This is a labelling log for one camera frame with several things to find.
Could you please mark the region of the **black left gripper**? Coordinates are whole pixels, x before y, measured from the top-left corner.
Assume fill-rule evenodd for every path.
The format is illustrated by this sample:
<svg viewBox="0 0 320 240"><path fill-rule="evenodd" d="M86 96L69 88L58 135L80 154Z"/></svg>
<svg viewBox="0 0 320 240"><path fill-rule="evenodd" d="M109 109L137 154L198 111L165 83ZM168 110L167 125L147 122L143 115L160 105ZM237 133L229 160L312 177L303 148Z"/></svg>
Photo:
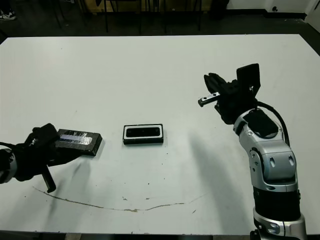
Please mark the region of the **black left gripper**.
<svg viewBox="0 0 320 240"><path fill-rule="evenodd" d="M31 180L34 176L41 175L47 187L47 192L56 190L56 184L49 171L49 161L51 166L67 164L81 156L79 153L60 154L54 159L53 145L57 140L57 135L44 136L30 134L24 143L18 145L14 151L17 162L17 170L14 174L20 182Z"/></svg>

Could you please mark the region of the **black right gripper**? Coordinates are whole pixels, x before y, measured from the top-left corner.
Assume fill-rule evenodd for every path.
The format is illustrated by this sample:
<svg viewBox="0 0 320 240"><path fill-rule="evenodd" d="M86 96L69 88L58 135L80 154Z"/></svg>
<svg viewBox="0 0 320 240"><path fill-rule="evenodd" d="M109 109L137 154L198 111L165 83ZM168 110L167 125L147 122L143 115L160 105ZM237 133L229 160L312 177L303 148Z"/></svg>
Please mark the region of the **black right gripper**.
<svg viewBox="0 0 320 240"><path fill-rule="evenodd" d="M200 98L199 106L204 107L215 102L215 110L227 125L233 125L241 114L257 107L256 84L247 84L236 79L227 82L217 73L204 75L204 82L210 95Z"/></svg>

